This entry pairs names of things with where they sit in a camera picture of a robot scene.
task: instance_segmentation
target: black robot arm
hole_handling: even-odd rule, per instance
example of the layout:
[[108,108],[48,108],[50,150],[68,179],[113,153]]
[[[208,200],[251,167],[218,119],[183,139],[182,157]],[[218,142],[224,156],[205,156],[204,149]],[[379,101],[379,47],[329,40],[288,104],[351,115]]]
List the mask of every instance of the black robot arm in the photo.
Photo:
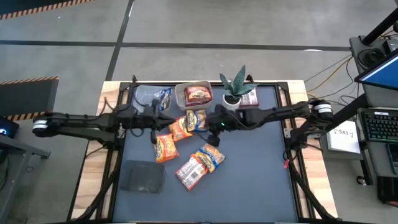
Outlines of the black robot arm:
[[294,141],[303,141],[303,138],[307,139],[306,135],[310,131],[321,129],[324,125],[329,124],[333,114],[330,104],[325,100],[302,101],[291,106],[268,110],[243,109],[230,111],[222,105],[216,105],[215,111],[208,114],[206,119],[211,133],[207,141],[209,144],[218,146],[220,143],[218,135],[223,131],[253,130],[267,122],[290,118],[307,119],[302,128],[295,129],[292,132]]
[[138,113],[132,105],[119,105],[112,113],[99,116],[46,113],[34,118],[33,133],[38,137],[62,134],[97,140],[105,146],[114,143],[115,133],[120,127],[149,128],[152,130],[151,141],[155,142],[154,131],[160,131],[175,120],[159,112],[158,101],[153,101],[152,105],[145,106],[142,113]]

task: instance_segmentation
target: gray floor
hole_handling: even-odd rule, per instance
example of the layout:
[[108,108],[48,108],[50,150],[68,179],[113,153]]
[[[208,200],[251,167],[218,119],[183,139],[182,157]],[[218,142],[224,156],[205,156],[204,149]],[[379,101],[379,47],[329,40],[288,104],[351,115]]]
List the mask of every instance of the gray floor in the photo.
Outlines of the gray floor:
[[[127,3],[96,0],[0,21],[0,40],[115,42]],[[393,0],[136,0],[124,41],[347,47],[349,37],[366,34],[395,8]],[[59,75],[55,110],[92,114],[112,52],[113,47],[0,45],[0,81]],[[216,80],[220,72],[233,76],[243,64],[258,80],[305,80],[346,55],[349,52],[122,48],[113,80],[130,80],[132,74],[140,80]],[[307,82],[307,89],[332,71]],[[349,71],[353,77],[358,74],[352,61]],[[327,95],[348,83],[341,69],[313,94]],[[329,99],[338,101],[340,94],[356,96],[356,89],[352,85]],[[27,175],[15,216],[29,217],[28,223],[61,222],[67,217],[87,141],[35,138],[31,126],[22,122],[18,138],[52,155],[47,161],[33,161],[36,170]],[[373,187],[356,184],[358,162],[325,162],[342,219],[396,221],[398,209],[381,205]]]

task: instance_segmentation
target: green leaves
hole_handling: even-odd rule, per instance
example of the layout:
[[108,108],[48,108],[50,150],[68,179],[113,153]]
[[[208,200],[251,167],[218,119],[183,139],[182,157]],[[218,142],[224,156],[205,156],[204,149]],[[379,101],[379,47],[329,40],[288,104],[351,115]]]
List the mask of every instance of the green leaves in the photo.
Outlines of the green leaves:
[[246,84],[246,85],[242,86],[242,88],[237,93],[235,93],[235,95],[243,96],[245,94],[248,94],[256,86],[257,86],[257,84]]
[[234,79],[234,87],[236,89],[236,92],[239,92],[241,90],[245,74],[246,74],[246,66],[243,65],[241,70],[238,72],[238,74],[236,74]]
[[232,87],[231,87],[231,85],[228,83],[226,77],[225,77],[223,74],[221,74],[221,73],[220,73],[220,80],[221,80],[221,82],[223,82],[223,85],[224,85],[224,89],[225,89],[225,90],[232,90]]
[[220,80],[223,82],[225,88],[225,95],[232,96],[233,98],[239,98],[242,95],[249,93],[253,90],[257,84],[246,84],[244,85],[244,77],[246,75],[246,66],[243,65],[235,79],[228,81],[226,77],[220,73]]

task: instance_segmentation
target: keyboard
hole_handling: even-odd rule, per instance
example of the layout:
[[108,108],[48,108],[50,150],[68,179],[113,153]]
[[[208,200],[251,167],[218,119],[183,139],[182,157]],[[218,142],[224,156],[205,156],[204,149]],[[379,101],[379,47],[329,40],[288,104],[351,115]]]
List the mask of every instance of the keyboard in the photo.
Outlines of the keyboard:
[[398,110],[358,110],[367,141],[398,143]]

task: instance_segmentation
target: food package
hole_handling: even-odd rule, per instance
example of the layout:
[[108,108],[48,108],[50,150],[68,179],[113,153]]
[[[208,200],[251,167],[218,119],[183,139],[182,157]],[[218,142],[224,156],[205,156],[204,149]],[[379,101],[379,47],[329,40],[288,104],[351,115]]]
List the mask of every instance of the food package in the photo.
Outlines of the food package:
[[250,107],[250,106],[259,106],[256,88],[254,88],[252,91],[242,96],[240,107]]
[[189,161],[177,170],[175,175],[188,191],[190,191],[206,173],[207,168],[195,155],[191,155]]
[[156,138],[156,162],[168,161],[180,155],[175,148],[173,137],[171,134],[157,136]]
[[174,142],[193,136],[192,133],[187,131],[187,124],[185,121],[186,117],[182,116],[177,118],[174,123],[169,125],[170,133],[172,134]]
[[205,104],[212,99],[211,92],[203,86],[189,86],[185,88],[185,106]]
[[159,100],[159,110],[163,111],[169,108],[172,101],[172,92],[173,89],[167,88],[164,90],[160,90],[154,95],[155,100]]
[[207,131],[206,111],[205,110],[187,110],[187,131]]
[[225,160],[225,156],[209,144],[202,146],[195,155],[211,173]]

